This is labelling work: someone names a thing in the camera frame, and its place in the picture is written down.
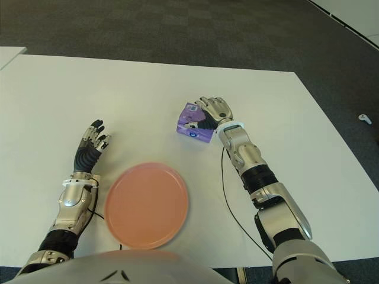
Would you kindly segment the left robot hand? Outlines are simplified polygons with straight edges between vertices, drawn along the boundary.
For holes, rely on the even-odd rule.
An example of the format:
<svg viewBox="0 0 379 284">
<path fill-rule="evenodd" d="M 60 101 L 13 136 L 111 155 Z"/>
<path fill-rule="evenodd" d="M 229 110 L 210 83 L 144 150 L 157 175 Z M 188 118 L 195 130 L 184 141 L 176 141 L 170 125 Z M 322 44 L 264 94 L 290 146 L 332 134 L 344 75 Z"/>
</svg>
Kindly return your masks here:
<svg viewBox="0 0 379 284">
<path fill-rule="evenodd" d="M 92 173 L 94 166 L 109 146 L 110 135 L 101 134 L 105 129 L 103 120 L 95 120 L 84 132 L 73 161 L 73 172 Z"/>
</svg>

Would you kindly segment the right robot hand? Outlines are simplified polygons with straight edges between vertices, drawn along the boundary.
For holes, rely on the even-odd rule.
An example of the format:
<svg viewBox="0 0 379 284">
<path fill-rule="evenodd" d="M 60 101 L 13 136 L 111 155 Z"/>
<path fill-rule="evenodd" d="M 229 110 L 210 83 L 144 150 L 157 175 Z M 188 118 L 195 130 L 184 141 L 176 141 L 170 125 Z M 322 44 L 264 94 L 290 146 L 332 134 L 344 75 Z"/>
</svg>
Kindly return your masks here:
<svg viewBox="0 0 379 284">
<path fill-rule="evenodd" d="M 201 108 L 205 118 L 199 122 L 188 122 L 185 128 L 215 130 L 221 124 L 233 120 L 233 113 L 222 98 L 206 98 L 202 96 L 195 104 Z"/>
</svg>

